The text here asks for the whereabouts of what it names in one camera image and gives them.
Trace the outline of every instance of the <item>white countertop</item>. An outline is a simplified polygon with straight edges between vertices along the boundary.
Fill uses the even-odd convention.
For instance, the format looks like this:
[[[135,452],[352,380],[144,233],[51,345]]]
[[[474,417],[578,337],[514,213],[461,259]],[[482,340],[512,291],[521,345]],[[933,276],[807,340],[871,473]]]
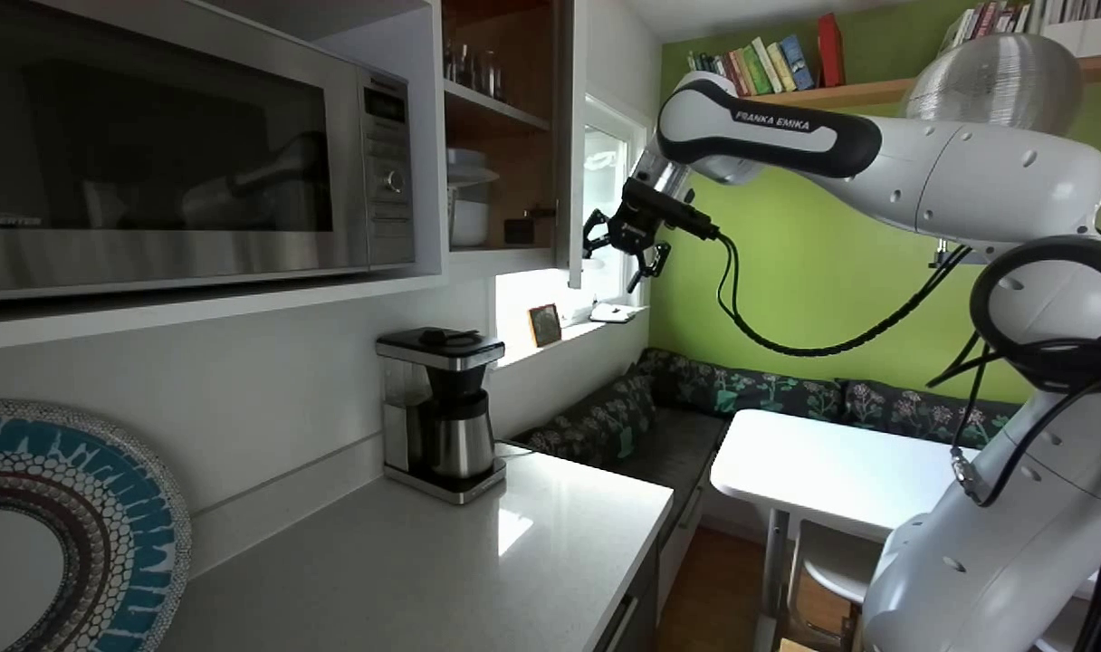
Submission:
[[[953,481],[951,446],[829,421],[743,410],[712,472],[724,495],[887,536]]]
[[[596,649],[671,487],[509,452],[467,507],[375,481],[201,576],[162,649]]]

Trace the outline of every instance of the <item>coffee maker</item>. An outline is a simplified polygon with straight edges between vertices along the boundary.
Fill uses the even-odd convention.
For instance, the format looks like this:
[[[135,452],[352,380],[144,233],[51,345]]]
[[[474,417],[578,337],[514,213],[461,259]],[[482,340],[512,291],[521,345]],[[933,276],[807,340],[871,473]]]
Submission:
[[[399,330],[377,337],[377,356],[389,370],[386,401],[386,472],[394,481],[471,503],[497,481],[489,394],[482,392],[487,367],[503,357],[503,340],[487,340],[474,330]]]

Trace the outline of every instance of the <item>wooden floor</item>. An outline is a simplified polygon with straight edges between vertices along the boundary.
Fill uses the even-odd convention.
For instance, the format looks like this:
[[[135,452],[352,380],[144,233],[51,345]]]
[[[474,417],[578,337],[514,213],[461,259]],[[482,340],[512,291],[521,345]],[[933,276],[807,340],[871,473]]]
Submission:
[[[751,652],[762,609],[766,547],[701,530],[657,629],[657,652]],[[801,582],[801,619],[836,629],[843,601]]]

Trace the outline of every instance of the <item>decorative plate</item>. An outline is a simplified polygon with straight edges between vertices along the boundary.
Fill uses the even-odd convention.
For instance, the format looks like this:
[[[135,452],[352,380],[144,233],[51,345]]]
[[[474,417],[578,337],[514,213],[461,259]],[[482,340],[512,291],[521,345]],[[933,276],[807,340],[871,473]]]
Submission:
[[[61,544],[51,609],[13,649],[153,649],[186,589],[188,509],[115,422],[0,401],[0,509]]]

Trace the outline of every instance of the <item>kitchen counter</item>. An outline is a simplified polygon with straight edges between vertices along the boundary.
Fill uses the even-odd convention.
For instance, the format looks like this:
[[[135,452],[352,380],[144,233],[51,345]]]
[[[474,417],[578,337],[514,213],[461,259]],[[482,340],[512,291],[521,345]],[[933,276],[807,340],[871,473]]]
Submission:
[[[503,450],[467,507],[375,481],[188,582],[162,649],[596,649],[671,487]]]

